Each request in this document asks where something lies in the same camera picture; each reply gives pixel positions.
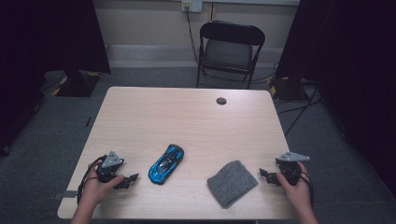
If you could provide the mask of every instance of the hand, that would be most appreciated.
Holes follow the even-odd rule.
[[[110,189],[112,189],[114,186],[117,186],[124,179],[123,175],[119,175],[107,183],[100,182],[95,172],[95,168],[96,166],[101,164],[102,163],[99,161],[91,168],[87,176],[87,181],[84,185],[81,202],[88,201],[92,204],[97,205],[105,198]]]
[[[110,189],[118,185],[124,179],[123,175],[119,175],[107,183],[100,182],[94,169],[100,164],[102,164],[100,161],[97,162],[91,168],[87,176],[81,200],[79,201],[77,210],[73,215],[71,223],[90,223],[96,205],[105,198]]]
[[[309,177],[304,174],[307,174],[305,166],[299,161],[298,164],[301,167],[302,177],[309,181]],[[297,184],[295,186],[292,186],[291,184],[289,184],[286,177],[283,176],[281,173],[276,173],[276,177],[282,185],[283,189],[286,191],[286,196],[288,197],[289,201],[293,205],[294,209],[297,211],[301,223],[318,223],[312,210],[310,202],[311,195],[307,184],[300,178]]]

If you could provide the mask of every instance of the blue toy car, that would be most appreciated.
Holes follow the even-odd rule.
[[[183,148],[170,144],[165,153],[149,168],[148,178],[152,183],[162,185],[183,160],[183,156]]]

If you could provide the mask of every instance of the wall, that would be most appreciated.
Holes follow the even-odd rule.
[[[190,46],[189,25],[180,1],[93,0],[107,45]],[[265,49],[283,49],[297,6],[203,2],[202,13],[191,13],[198,42],[202,24],[214,20],[256,25],[266,34]]]

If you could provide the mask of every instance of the gray carpet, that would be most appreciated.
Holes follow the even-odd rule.
[[[258,68],[254,78],[265,77],[273,71]],[[61,74],[47,73],[45,86],[54,83]],[[99,79],[91,98],[51,96],[56,86],[45,90],[38,112],[10,145],[10,155],[0,158],[0,223],[69,222],[57,217],[60,202],[52,200],[52,196],[66,189],[108,88],[194,88],[195,75],[193,67],[113,68],[112,75]],[[246,85],[211,77],[204,77],[203,82],[230,89],[244,89]],[[251,89],[267,90],[268,87],[258,83]],[[312,94],[314,85],[309,84],[306,89]],[[278,112],[304,104],[275,101]],[[299,112],[279,115],[284,131]],[[341,125],[325,104],[319,102],[309,106],[290,129],[287,141],[290,150],[311,157],[311,161],[304,164],[313,178],[315,213],[320,223],[396,222],[394,199],[366,159],[343,137]],[[92,223],[130,221],[94,220]],[[135,220],[133,223],[153,222]],[[261,220],[260,223],[298,221]]]

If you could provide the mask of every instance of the wooden table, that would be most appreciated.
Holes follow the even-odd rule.
[[[163,186],[154,185],[149,168],[171,143],[184,149],[184,160]],[[113,87],[67,189],[76,190],[87,165],[110,150],[125,159],[117,174],[140,176],[129,189],[111,190],[94,218],[295,218],[284,190],[259,173],[277,171],[275,157],[289,150],[267,91]],[[206,180],[238,160],[259,185],[224,209]],[[58,215],[71,218],[76,208],[76,199],[64,198]]]

